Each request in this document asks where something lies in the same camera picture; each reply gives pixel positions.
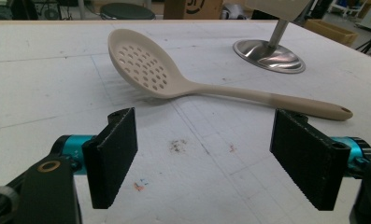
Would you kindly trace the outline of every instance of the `round metal base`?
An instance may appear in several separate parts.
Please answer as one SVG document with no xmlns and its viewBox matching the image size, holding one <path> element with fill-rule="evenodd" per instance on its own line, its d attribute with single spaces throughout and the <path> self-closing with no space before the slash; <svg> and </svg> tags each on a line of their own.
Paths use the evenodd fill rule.
<svg viewBox="0 0 371 224">
<path fill-rule="evenodd" d="M 274 72 L 295 74 L 305 71 L 305 63 L 289 49 L 278 45 L 268 47 L 263 40 L 239 40 L 234 43 L 235 52 L 249 63 Z"/>
</svg>

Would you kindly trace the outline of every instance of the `dark stool seat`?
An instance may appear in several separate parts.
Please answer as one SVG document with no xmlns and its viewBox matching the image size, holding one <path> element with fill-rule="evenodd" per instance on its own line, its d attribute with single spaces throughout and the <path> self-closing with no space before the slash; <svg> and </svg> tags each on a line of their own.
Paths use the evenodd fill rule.
<svg viewBox="0 0 371 224">
<path fill-rule="evenodd" d="M 155 14 L 149 9 L 127 3 L 110 3 L 101 7 L 105 20 L 154 20 Z"/>
</svg>

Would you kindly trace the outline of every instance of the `spoon handle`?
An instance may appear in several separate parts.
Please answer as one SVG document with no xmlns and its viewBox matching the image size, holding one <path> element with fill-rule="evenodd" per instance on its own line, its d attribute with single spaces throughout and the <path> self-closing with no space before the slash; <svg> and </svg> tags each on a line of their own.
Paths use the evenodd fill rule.
<svg viewBox="0 0 371 224">
<path fill-rule="evenodd" d="M 264 91 L 201 84 L 195 93 L 217 94 L 252 100 L 272 105 L 275 108 L 287 109 L 323 119 L 346 120 L 353 116 L 351 111 L 340 105 Z"/>
</svg>

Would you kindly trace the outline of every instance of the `slotted spoon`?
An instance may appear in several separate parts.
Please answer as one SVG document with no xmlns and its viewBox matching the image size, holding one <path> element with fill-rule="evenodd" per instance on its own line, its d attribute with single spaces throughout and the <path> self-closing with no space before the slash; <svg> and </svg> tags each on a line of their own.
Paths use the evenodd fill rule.
<svg viewBox="0 0 371 224">
<path fill-rule="evenodd" d="M 119 74 L 131 85 L 157 98 L 191 93 L 217 94 L 252 100 L 276 108 L 324 119 L 345 120 L 353 116 L 340 105 L 263 91 L 206 85 L 186 79 L 170 56 L 155 42 L 132 30 L 113 31 L 108 38 L 109 56 Z"/>
</svg>

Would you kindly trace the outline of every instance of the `spoon head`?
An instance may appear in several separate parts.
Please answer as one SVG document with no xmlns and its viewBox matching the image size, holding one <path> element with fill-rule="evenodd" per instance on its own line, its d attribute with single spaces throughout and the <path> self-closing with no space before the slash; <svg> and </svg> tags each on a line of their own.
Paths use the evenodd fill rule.
<svg viewBox="0 0 371 224">
<path fill-rule="evenodd" d="M 184 93 L 183 84 L 189 81 L 170 56 L 146 36 L 127 29 L 115 30 L 109 35 L 108 50 L 119 74 L 140 91 L 157 98 Z"/>
</svg>

